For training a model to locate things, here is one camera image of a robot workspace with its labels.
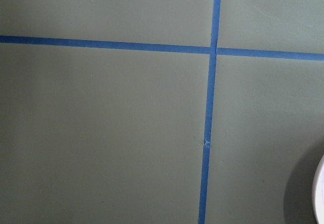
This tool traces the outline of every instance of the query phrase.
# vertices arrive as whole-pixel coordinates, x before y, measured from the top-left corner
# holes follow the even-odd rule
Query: blue line
[[[214,0],[212,38],[211,38],[211,50],[210,50],[210,59],[209,59],[208,85],[207,85],[205,132],[204,132],[205,145],[204,145],[204,150],[202,155],[198,224],[205,223],[205,215],[206,215],[209,155],[210,155],[210,142],[211,142],[213,106],[214,106],[214,89],[215,89],[215,77],[216,77],[216,47],[217,47],[217,39],[218,39],[218,31],[219,31],[220,8],[221,8],[221,0]]]
[[[324,54],[320,53],[297,53],[266,50],[250,50],[238,48],[217,48],[217,55],[243,56],[243,57],[261,57],[261,58],[286,58],[303,60],[324,60]]]
[[[173,52],[173,53],[209,54],[210,52],[210,48],[208,47],[148,44],[148,43],[106,42],[106,41],[74,40],[74,39],[60,39],[60,38],[32,38],[28,36],[9,36],[9,35],[0,35],[0,43],[52,45],[52,46],[68,46],[68,47],[84,47],[84,48],[127,49],[127,50],[159,51],[159,52]]]

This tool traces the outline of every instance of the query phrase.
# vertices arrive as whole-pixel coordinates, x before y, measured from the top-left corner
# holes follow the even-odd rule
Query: white plate
[[[324,156],[315,173],[313,183],[313,207],[318,224],[324,224]]]

